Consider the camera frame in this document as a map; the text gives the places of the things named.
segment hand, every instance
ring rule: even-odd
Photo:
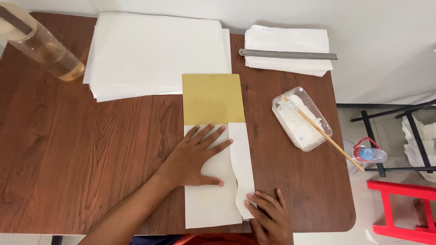
[[[199,125],[196,125],[189,130],[156,172],[163,179],[168,180],[172,188],[183,185],[200,186],[206,184],[224,186],[224,182],[217,177],[202,175],[201,168],[209,158],[230,146],[233,140],[226,140],[207,150],[206,148],[224,132],[225,126],[221,126],[203,141],[201,140],[214,128],[214,125],[207,125],[192,138],[199,127]]]
[[[246,207],[254,216],[254,219],[251,219],[250,222],[259,245],[292,245],[292,225],[282,192],[277,189],[280,202],[258,191],[254,192],[254,194],[247,194],[248,199],[256,203],[258,207],[263,208],[271,216],[271,218],[267,217],[249,201],[245,201]]]

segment white paste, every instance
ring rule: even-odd
[[[304,105],[303,101],[297,95],[290,95],[288,99],[292,101],[304,114],[306,114],[314,123],[318,125],[323,131],[320,123],[321,118],[316,118],[315,115]],[[320,142],[324,137],[314,129],[296,110],[288,105],[284,100],[280,100],[276,104],[276,109],[280,116],[283,118],[288,129],[294,135],[301,148],[307,148]]]

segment yellow cardboard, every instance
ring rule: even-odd
[[[183,74],[185,125],[245,123],[239,74]]]

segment red stool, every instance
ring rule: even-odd
[[[395,184],[375,180],[368,180],[366,184],[368,189],[380,191],[383,208],[385,210],[386,225],[372,225],[374,233],[413,242],[436,245],[436,228],[430,207],[430,201],[436,201],[436,188],[411,184]],[[392,218],[389,194],[399,194],[422,199],[429,227],[416,227],[415,230],[395,227],[394,219]]]

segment paintbrush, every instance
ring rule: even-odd
[[[339,145],[336,144],[336,142],[334,142],[322,129],[320,129],[318,125],[316,125],[316,123],[314,123],[308,116],[306,116],[304,112],[298,109],[298,107],[295,106],[295,104],[292,103],[292,101],[290,101],[288,97],[282,95],[282,99],[292,108],[294,108],[294,110],[296,110],[298,114],[300,114],[308,123],[312,125],[312,127],[314,127],[318,132],[320,132],[320,134],[322,134],[324,138],[326,138],[337,150],[339,150],[342,153],[342,155],[344,155],[348,160],[350,160],[350,162],[353,163],[360,171],[365,172],[365,169],[363,169],[358,163],[356,163],[356,161],[354,161],[351,158],[351,156],[349,156]]]

